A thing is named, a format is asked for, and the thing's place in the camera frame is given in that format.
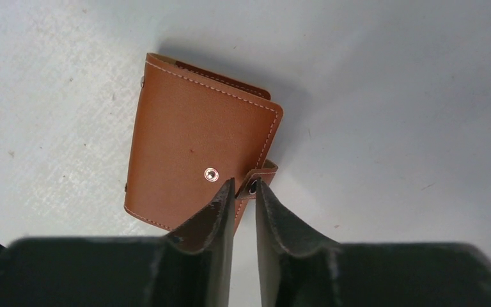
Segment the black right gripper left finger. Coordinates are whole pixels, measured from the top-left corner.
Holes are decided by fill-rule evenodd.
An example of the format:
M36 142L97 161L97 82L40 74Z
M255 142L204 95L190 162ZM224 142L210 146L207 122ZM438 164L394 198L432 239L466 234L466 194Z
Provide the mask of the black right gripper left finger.
M31 237L0 254L0 306L227 306L235 182L161 237Z

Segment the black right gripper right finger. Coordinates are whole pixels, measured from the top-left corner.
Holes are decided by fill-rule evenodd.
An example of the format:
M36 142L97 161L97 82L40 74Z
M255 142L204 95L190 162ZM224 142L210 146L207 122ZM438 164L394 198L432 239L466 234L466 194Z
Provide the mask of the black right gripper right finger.
M491 261L462 242L340 243L255 182L263 306L491 306Z

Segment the brown leather card holder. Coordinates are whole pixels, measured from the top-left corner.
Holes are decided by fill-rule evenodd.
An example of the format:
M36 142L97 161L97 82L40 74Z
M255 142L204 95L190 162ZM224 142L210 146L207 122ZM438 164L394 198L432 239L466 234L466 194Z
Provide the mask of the brown leather card holder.
M283 108L261 88L149 53L137 105L124 209L171 231L235 179L235 222L270 183Z

